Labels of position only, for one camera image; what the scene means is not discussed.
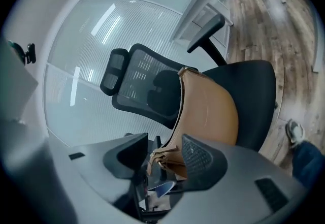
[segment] chair armrest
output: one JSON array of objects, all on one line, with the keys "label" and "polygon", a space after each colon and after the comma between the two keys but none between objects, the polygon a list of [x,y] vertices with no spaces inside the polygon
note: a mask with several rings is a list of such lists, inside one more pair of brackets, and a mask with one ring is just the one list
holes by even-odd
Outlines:
[{"label": "chair armrest", "polygon": [[209,39],[223,26],[224,17],[221,14],[217,14],[194,36],[187,48],[187,52],[191,53],[200,46],[218,66],[226,65],[227,63],[225,62],[224,58]]},{"label": "chair armrest", "polygon": [[224,26],[224,17],[220,14],[215,15],[202,29],[194,36],[190,42],[187,52],[191,53],[201,46],[205,41]]}]

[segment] person's leg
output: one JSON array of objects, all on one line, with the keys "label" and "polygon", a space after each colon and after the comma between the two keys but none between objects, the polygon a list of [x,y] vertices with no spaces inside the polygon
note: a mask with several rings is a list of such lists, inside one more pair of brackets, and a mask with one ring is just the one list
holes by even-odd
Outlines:
[{"label": "person's leg", "polygon": [[311,188],[325,165],[325,157],[316,146],[305,141],[305,130],[299,123],[290,120],[285,130],[294,153],[292,175]]}]

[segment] white wall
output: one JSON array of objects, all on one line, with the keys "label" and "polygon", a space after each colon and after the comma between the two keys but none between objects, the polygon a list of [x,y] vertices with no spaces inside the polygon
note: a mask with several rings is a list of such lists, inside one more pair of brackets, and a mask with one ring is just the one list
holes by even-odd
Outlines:
[{"label": "white wall", "polygon": [[79,0],[18,0],[4,26],[8,40],[24,49],[28,43],[36,46],[37,62],[26,66],[39,82],[29,100],[22,119],[48,135],[43,109],[43,78],[47,58],[61,24]]}]

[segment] frosted glass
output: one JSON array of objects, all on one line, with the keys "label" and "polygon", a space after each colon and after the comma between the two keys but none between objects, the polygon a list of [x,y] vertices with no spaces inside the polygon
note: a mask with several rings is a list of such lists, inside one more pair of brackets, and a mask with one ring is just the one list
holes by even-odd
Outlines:
[{"label": "frosted glass", "polygon": [[[216,67],[203,50],[188,54],[186,45],[170,42],[179,19],[180,15],[143,1],[81,0],[59,30],[49,62],[71,75],[79,67],[79,77],[96,86],[100,84],[111,51],[130,49],[135,43],[200,71]],[[199,29],[192,23],[186,38],[192,39]]]},{"label": "frosted glass", "polygon": [[[73,81],[77,81],[75,103],[71,106]],[[151,140],[166,140],[172,130],[149,118],[120,111],[111,97],[99,88],[48,66],[45,80],[45,113],[49,129],[69,146],[103,142],[125,133],[148,133]]]}]

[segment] headrest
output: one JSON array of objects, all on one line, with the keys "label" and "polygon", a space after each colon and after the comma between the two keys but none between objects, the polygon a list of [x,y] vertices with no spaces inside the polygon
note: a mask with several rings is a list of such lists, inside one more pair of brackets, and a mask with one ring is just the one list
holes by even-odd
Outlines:
[{"label": "headrest", "polygon": [[129,63],[129,54],[125,49],[114,49],[100,84],[102,92],[108,96],[118,93]]}]

